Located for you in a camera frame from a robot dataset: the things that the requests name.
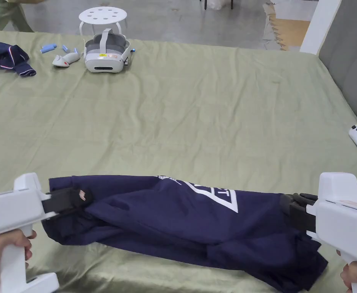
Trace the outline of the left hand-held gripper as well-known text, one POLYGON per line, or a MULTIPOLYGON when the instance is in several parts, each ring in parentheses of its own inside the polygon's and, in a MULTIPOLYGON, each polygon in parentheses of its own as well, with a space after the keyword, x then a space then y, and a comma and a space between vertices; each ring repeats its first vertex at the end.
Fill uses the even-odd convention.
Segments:
MULTIPOLYGON (((34 223, 90 205, 81 189, 66 188, 45 194, 36 173, 23 174, 14 180, 13 190, 0 193, 0 234, 15 229, 26 237, 34 223)), ((0 260, 0 293, 54 293, 59 290, 55 273, 27 278, 25 250, 14 244, 4 248, 0 260)))

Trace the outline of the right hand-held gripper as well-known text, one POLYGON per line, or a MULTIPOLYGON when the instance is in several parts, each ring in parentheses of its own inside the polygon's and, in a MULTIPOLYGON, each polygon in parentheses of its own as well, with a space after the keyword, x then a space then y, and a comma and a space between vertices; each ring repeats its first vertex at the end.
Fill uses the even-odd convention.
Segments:
POLYGON ((294 227, 313 240, 340 251, 350 264, 357 261, 357 178, 344 172, 324 172, 318 196, 308 193, 281 194, 284 214, 294 207, 294 227))

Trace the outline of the person's right hand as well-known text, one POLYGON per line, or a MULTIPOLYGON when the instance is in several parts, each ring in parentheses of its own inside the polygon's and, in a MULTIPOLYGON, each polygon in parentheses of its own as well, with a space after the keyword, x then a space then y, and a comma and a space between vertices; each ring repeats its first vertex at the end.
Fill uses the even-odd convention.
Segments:
POLYGON ((347 263, 340 274, 347 292, 357 293, 357 257, 341 250, 337 250, 337 254, 347 263))

